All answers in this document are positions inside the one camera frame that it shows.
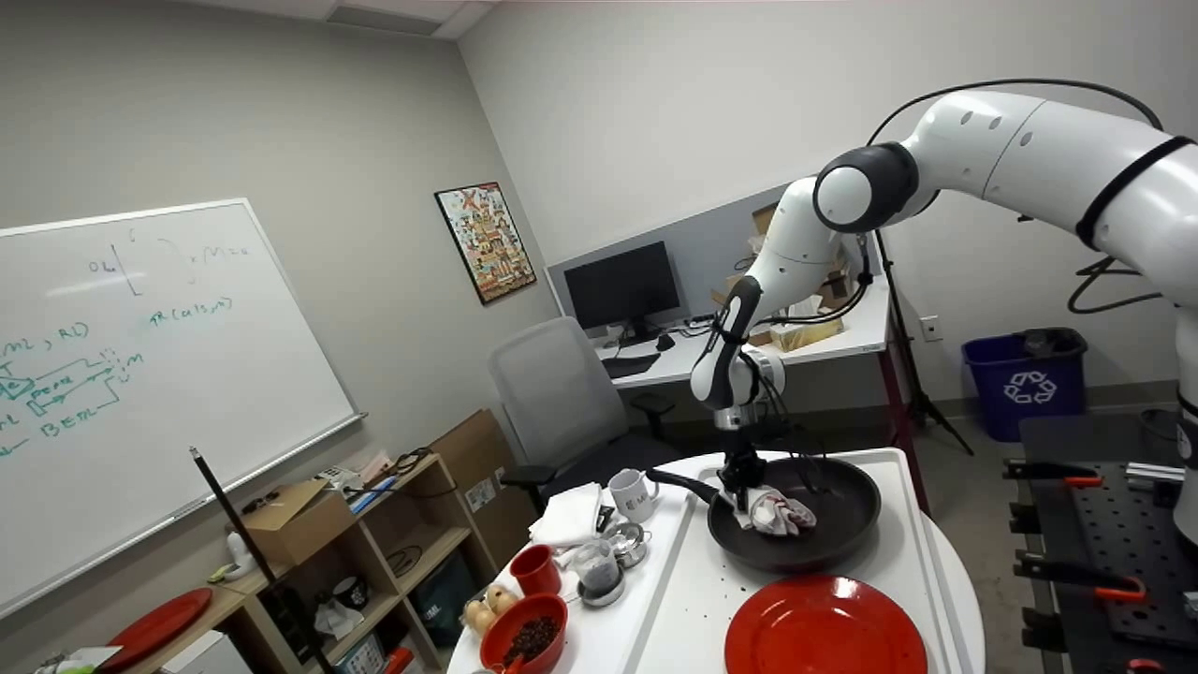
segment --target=gray office chair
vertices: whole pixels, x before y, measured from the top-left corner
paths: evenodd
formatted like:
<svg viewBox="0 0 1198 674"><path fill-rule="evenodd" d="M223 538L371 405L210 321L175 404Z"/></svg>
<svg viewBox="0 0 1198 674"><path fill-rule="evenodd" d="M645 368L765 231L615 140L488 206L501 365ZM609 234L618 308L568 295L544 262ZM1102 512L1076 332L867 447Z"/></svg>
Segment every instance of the gray office chair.
<svg viewBox="0 0 1198 674"><path fill-rule="evenodd" d="M579 485L606 486L621 469L683 459L660 437L660 418L673 407L660 396L633 401L658 437L628 432L616 387L573 317L515 334L491 352L488 365L528 462L501 482L526 491L538 512L549 497Z"/></svg>

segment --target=black pole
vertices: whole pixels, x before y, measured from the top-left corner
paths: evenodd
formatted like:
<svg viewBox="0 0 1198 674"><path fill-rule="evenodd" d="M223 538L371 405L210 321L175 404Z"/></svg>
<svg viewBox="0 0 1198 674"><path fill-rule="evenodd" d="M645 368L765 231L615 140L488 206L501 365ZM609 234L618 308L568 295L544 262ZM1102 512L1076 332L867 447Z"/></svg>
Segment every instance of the black pole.
<svg viewBox="0 0 1198 674"><path fill-rule="evenodd" d="M274 584L279 579L271 571L270 563L266 561L266 557L262 555L262 551L258 549L258 545L254 539L250 538L249 532L246 529L246 523L241 521L241 516L237 515L237 510L232 508L232 503L229 502L229 497L224 493L224 488L220 482L217 481L217 476L212 474L212 469L208 468L208 463L204 461L200 456L200 451L192 448L192 461L195 462L195 467L200 469L200 475L204 476L204 481L208 484L208 488L212 490L212 494L217 498L217 503L224 509L225 516L229 517L229 522L232 523L232 528L237 530L241 540L246 542L246 547L249 548L249 554L253 555L254 561L258 563L258 567L262 570L262 576L266 577L267 591L274 591ZM283 607L285 613L291 614L291 619L296 621L300 631L303 632L304 640L308 642L308 648L311 649L313 657L316 658L316 664L320 666L320 670L325 674L337 674L337 669L328 662L325 657L325 650L321 648L320 634L316 633L316 629L304 619L303 613L300 607L289 606L286 597L280 594L279 606Z"/></svg>
<svg viewBox="0 0 1198 674"><path fill-rule="evenodd" d="M933 421L943 426L961 444L969 456L974 456L969 443L954 429L948 418L940 413L939 408L932 402L932 399L928 399L924 391L924 383L920 382L919 370L915 368L915 353L910 348L910 333L907 332L907 322L902 317L902 305L898 303L898 286L895 284L894 273L890 271L894 262L887 255L887 243L882 239L881 229L873 230L873 239L878 243L878 256L882 257L882 273L885 274L887 283L890 285L890 305L893 309L890 312L895 316L895 327L898 330L898 353L902 354L903 370L907 374L907 388L910 389L910 405L907 407L907 414L919 426L924 425L925 417L931 417Z"/></svg>

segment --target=recycling symbol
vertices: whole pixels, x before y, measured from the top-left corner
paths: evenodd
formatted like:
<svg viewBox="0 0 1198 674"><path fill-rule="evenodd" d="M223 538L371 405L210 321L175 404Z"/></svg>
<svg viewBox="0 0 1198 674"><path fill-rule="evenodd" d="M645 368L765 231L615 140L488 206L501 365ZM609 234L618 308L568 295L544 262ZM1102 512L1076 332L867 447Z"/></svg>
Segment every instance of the recycling symbol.
<svg viewBox="0 0 1198 674"><path fill-rule="evenodd" d="M1011 382L1003 387L1003 394L1021 406L1028 403L1045 405L1057 394L1057 385L1037 371L1016 372Z"/></svg>

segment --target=poster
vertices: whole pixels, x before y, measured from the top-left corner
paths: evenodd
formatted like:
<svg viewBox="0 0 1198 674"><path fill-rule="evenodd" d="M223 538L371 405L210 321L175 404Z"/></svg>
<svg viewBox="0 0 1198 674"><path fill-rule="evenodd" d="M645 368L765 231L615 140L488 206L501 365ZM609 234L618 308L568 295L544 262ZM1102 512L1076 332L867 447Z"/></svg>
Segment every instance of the poster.
<svg viewBox="0 0 1198 674"><path fill-rule="evenodd" d="M436 193L478 298L484 304L537 281L497 182Z"/></svg>

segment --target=frying pan handle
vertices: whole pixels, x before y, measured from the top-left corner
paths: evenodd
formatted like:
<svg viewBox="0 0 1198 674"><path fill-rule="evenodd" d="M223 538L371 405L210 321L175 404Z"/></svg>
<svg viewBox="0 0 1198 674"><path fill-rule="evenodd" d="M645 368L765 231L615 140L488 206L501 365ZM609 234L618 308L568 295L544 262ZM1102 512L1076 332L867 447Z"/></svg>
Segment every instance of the frying pan handle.
<svg viewBox="0 0 1198 674"><path fill-rule="evenodd" d="M673 473L666 473L664 470L658 470L651 468L645 472L645 476L654 482L665 482L666 485L674 485L676 487L683 487L690 490L696 497L703 500L703 503L714 503L720 496L720 491L706 482L700 482L698 480L691 480L690 478L683 478L682 475L676 475Z"/></svg>

